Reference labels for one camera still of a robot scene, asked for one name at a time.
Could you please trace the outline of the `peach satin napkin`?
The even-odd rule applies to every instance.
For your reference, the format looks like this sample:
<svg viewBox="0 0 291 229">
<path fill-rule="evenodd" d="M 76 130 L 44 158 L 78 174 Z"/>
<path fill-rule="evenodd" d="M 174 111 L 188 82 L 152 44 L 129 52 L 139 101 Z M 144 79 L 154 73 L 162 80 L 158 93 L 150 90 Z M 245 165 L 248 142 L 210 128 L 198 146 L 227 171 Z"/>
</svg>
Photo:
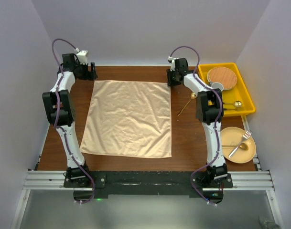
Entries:
<svg viewBox="0 0 291 229">
<path fill-rule="evenodd" d="M 158 82 L 96 81 L 80 150 L 102 156 L 170 158 L 170 87 Z"/>
</svg>

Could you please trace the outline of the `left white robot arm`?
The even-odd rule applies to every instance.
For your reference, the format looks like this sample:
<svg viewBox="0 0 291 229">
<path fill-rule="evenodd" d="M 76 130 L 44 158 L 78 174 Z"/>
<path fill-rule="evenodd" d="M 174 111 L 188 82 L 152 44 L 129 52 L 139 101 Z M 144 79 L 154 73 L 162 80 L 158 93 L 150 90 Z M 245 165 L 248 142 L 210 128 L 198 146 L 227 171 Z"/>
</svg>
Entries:
<svg viewBox="0 0 291 229">
<path fill-rule="evenodd" d="M 48 122 L 58 132 L 65 149 L 67 170 L 65 187 L 91 187 L 91 175 L 75 132 L 76 110 L 70 96 L 77 79 L 97 79 L 95 63 L 87 60 L 88 51 L 63 54 L 63 63 L 57 72 L 57 80 L 49 92 L 42 94 Z"/>
</svg>

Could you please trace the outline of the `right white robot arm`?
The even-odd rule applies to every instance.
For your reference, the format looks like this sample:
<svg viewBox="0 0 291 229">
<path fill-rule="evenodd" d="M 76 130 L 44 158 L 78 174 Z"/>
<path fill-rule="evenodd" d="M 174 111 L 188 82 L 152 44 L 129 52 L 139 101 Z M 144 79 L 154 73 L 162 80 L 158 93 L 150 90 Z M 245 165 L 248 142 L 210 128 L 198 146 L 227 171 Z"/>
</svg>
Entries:
<svg viewBox="0 0 291 229">
<path fill-rule="evenodd" d="M 168 86 L 184 85 L 196 96 L 196 118 L 202 123 L 207 145 L 207 163 L 203 183 L 217 187 L 227 177 L 222 153 L 221 120 L 224 114 L 222 93 L 204 83 L 195 71 L 189 70 L 185 58 L 168 57 Z"/>
</svg>

